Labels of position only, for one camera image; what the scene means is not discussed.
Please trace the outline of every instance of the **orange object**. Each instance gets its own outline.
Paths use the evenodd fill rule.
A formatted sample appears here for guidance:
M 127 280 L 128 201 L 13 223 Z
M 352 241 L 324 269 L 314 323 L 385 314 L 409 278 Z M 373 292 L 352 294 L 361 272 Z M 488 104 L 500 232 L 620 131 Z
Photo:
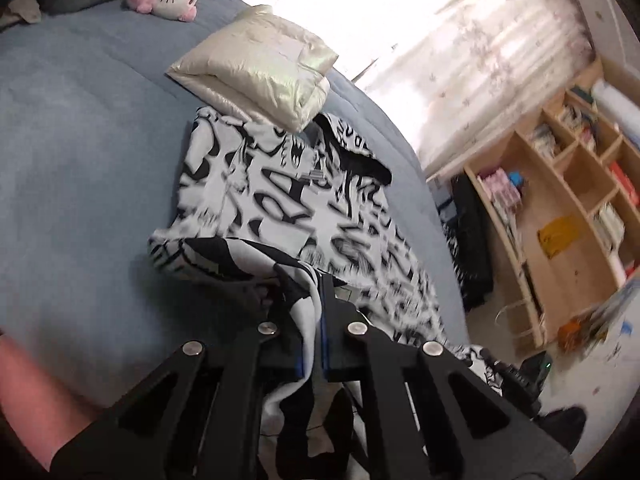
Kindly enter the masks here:
M 558 329 L 558 346 L 563 352 L 571 352 L 580 348 L 582 344 L 580 328 L 580 323 L 572 320 Z
M 609 164 L 609 169 L 611 170 L 611 173 L 613 173 L 613 176 L 616 178 L 616 180 L 620 183 L 620 186 L 622 186 L 622 189 L 626 191 L 626 194 L 629 196 L 629 199 L 631 200 L 631 203 L 634 205 L 634 207 L 638 207 L 638 205 L 640 205 L 638 192 L 636 191 L 636 188 L 634 187 L 634 184 L 631 182 L 629 177 L 626 176 L 626 173 L 622 171 L 620 165 L 617 162 L 612 162 L 611 164 Z
M 635 261 L 632 261 L 628 266 L 625 267 L 625 274 L 628 278 L 631 278 L 631 275 L 636 272 L 638 265 L 636 265 Z

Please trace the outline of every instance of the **gray blanket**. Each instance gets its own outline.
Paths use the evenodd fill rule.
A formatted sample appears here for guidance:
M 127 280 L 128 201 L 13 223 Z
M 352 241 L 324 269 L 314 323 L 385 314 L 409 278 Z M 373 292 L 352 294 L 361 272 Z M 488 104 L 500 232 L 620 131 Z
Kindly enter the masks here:
M 246 322 L 233 301 L 168 280 L 146 258 L 148 234 L 173 220 L 202 105 L 164 70 L 243 6 L 199 0 L 196 21 L 181 23 L 111 2 L 0 34 L 0 326 L 98 402 L 113 402 L 185 340 L 226 341 Z M 449 338 L 466 342 L 411 147 L 343 76 L 329 80 L 325 110 L 392 171 L 393 218 L 435 282 Z

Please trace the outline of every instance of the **metal screw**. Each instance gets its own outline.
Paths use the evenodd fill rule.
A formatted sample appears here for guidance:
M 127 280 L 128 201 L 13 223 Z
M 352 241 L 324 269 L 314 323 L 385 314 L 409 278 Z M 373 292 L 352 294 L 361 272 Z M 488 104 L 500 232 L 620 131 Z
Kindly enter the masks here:
M 349 326 L 347 327 L 347 330 L 353 335 L 365 335 L 368 329 L 367 325 L 360 321 L 349 323 Z
M 273 335 L 278 331 L 278 326 L 271 321 L 265 321 L 258 325 L 258 332 L 262 335 Z
M 437 341 L 427 341 L 422 345 L 422 351 L 427 355 L 436 357 L 442 354 L 442 345 Z
M 187 355 L 198 355 L 202 352 L 202 343 L 199 341 L 189 341 L 182 345 L 182 351 Z

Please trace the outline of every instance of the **wooden bookshelf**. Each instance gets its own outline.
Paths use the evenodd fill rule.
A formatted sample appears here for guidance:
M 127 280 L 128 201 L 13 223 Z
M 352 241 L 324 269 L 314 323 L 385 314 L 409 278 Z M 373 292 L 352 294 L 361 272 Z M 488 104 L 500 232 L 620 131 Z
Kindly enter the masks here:
M 562 325 L 608 299 L 620 285 L 609 251 L 594 227 L 594 218 L 604 204 L 610 203 L 625 224 L 625 237 L 618 251 L 620 260 L 623 264 L 640 261 L 640 209 L 609 169 L 612 162 L 617 162 L 640 192 L 640 152 L 610 118 L 570 91 L 574 85 L 590 91 L 598 79 L 604 78 L 640 105 L 640 86 L 629 77 L 609 61 L 598 58 L 566 88 L 521 118 L 465 165 L 465 173 L 491 219 L 494 274 L 507 283 L 509 299 L 522 304 L 507 311 L 511 332 L 528 333 L 514 339 L 519 354 L 553 341 Z M 595 119 L 593 152 L 578 140 L 576 132 L 558 120 L 565 104 L 575 105 Z M 551 160 L 540 155 L 530 142 L 531 134 L 541 124 L 548 124 L 558 146 Z M 507 173 L 519 172 L 525 181 L 522 207 L 516 212 L 521 244 L 512 241 L 478 179 L 479 173 L 498 166 Z M 563 216 L 575 219 L 580 236 L 549 259 L 540 246 L 538 231 Z

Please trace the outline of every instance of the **black metal bracket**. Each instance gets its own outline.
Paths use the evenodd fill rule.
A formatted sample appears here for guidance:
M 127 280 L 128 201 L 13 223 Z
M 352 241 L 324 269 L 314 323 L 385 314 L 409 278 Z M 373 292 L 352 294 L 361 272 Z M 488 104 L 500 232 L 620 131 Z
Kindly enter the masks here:
M 568 453 L 437 342 L 396 344 L 320 293 L 322 367 L 329 382 L 361 381 L 372 480 L 568 480 Z M 188 342 L 66 444 L 51 471 L 64 480 L 256 478 L 262 400 L 300 378 L 292 322 L 243 330 L 226 351 Z

